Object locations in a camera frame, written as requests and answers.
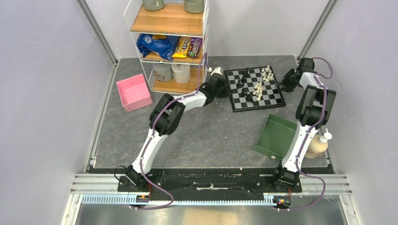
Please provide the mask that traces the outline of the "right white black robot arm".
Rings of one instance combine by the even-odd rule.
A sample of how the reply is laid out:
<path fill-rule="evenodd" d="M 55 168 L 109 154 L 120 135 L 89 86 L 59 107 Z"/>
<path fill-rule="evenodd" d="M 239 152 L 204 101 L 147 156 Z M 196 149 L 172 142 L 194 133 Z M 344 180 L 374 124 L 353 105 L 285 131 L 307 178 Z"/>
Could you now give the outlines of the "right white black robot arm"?
<path fill-rule="evenodd" d="M 302 174 L 304 150 L 330 118 L 337 93 L 321 82 L 322 76 L 315 71 L 313 58 L 301 58 L 298 67 L 291 69 L 278 83 L 282 91 L 293 92 L 299 86 L 304 94 L 296 110 L 297 128 L 292 143 L 271 178 L 271 186 L 277 192 L 297 185 Z"/>

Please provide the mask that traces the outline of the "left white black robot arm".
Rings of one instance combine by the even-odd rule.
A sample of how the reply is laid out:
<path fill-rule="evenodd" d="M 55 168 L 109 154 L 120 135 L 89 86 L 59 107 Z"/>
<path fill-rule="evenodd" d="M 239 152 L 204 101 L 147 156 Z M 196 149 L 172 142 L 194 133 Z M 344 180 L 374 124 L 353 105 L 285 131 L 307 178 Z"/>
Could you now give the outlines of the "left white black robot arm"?
<path fill-rule="evenodd" d="M 146 188 L 149 183 L 146 175 L 152 169 L 153 161 L 165 139 L 176 131 L 184 112 L 204 107 L 215 98 L 229 95 L 226 79 L 218 72 L 189 94 L 177 97 L 164 94 L 150 115 L 148 135 L 139 156 L 126 167 L 126 174 L 118 179 L 118 191 L 139 192 Z"/>

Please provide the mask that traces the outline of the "black white chess board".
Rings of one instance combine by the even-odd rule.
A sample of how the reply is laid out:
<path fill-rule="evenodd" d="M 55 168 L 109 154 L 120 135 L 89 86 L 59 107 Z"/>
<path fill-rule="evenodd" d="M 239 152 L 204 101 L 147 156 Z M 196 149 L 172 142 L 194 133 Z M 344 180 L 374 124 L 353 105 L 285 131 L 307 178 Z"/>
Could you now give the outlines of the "black white chess board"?
<path fill-rule="evenodd" d="M 230 101 L 235 113 L 286 106 L 270 65 L 226 70 L 224 76 L 231 91 Z"/>

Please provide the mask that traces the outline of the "white wire wooden shelf rack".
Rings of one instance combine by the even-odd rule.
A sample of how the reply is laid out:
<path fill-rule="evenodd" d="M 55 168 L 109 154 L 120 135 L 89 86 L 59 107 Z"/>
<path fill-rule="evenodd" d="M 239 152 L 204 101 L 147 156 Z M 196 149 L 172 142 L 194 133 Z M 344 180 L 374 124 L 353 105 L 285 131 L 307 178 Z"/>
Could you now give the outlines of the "white wire wooden shelf rack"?
<path fill-rule="evenodd" d="M 205 8 L 202 13 L 192 14 L 184 9 L 182 0 L 166 0 L 164 8 L 158 11 L 148 11 L 140 0 L 129 1 L 123 16 L 130 30 L 133 42 L 136 42 L 141 33 L 154 35 L 170 35 L 179 37 L 201 38 L 203 43 L 196 59 L 174 59 L 167 61 L 155 53 L 144 57 L 137 51 L 138 58 L 143 69 L 149 89 L 153 92 L 187 94 L 192 92 L 198 83 L 207 79 L 207 71 L 201 57 L 207 52 L 208 46 L 208 14 L 209 3 L 204 2 Z M 161 82 L 153 72 L 154 64 L 181 64 L 190 65 L 191 79 L 188 83 L 178 84 L 175 80 Z"/>

